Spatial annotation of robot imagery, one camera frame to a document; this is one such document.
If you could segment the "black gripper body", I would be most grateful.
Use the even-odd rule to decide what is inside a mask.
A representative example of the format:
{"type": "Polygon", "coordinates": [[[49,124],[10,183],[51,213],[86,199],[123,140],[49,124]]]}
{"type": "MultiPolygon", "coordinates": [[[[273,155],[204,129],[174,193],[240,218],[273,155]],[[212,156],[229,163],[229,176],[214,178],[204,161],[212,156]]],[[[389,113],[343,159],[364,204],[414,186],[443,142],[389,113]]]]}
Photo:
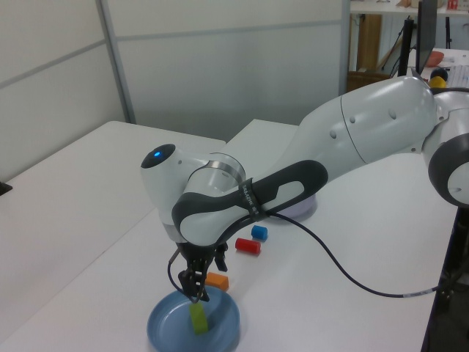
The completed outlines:
{"type": "Polygon", "coordinates": [[[177,243],[177,248],[181,255],[185,258],[188,269],[193,271],[207,271],[212,261],[214,261],[215,251],[224,249],[226,252],[226,244],[220,243],[210,246],[196,246],[192,243],[177,243]]]}

